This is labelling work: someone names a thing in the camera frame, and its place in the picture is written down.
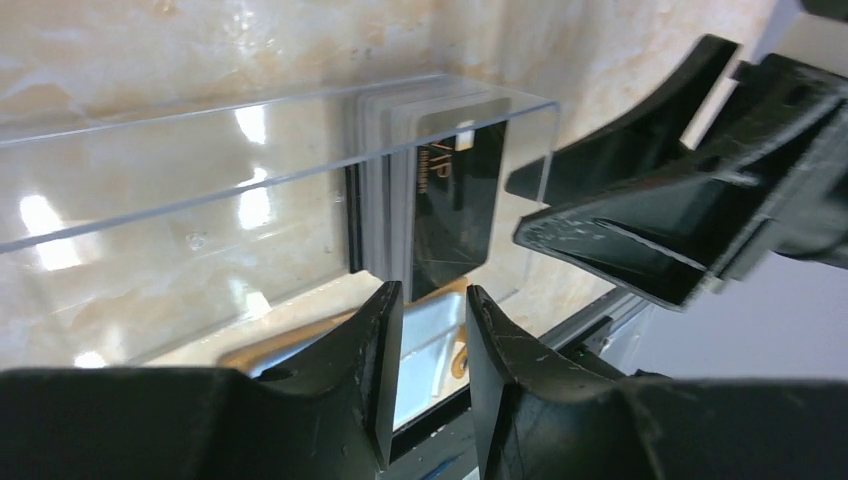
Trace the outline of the clear plastic card box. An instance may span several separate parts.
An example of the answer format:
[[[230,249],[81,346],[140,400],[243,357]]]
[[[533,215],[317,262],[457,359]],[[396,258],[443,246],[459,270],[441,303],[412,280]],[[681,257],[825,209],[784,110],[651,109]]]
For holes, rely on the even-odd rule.
[[[2,366],[203,364],[368,296],[385,281],[348,268],[344,170],[382,153],[347,144],[347,106],[405,87],[511,99],[489,256],[456,280],[511,295],[529,268],[511,231],[543,190],[528,200],[505,186],[549,161],[556,101],[426,75],[149,119],[8,124]]]

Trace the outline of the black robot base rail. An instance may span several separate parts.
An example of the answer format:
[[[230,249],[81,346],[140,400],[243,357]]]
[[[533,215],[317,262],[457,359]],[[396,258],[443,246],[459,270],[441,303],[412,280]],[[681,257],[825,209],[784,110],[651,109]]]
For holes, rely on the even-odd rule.
[[[470,383],[404,425],[390,479],[651,479],[604,360],[645,302],[615,289],[540,337],[470,290]]]

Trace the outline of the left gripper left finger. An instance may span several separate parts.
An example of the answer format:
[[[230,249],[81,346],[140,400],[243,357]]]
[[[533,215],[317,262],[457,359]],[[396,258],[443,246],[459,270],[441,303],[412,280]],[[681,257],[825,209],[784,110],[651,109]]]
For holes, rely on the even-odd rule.
[[[1,375],[5,479],[374,479],[390,462],[402,285],[250,377],[228,368]]]

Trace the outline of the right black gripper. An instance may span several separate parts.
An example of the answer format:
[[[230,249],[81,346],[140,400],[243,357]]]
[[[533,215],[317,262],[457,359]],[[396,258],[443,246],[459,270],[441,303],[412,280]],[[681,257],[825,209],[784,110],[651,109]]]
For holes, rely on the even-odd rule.
[[[777,2],[704,147],[576,201],[684,155],[681,136],[738,48],[701,37],[631,110],[510,173],[508,193],[558,205],[522,218],[515,242],[673,310],[769,252],[845,268],[844,1]]]

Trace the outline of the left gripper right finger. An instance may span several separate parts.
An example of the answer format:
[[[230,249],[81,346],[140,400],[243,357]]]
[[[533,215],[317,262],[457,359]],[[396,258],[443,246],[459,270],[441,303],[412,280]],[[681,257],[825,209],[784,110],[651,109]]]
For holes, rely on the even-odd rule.
[[[467,290],[484,479],[843,479],[840,381],[626,376],[572,360]]]

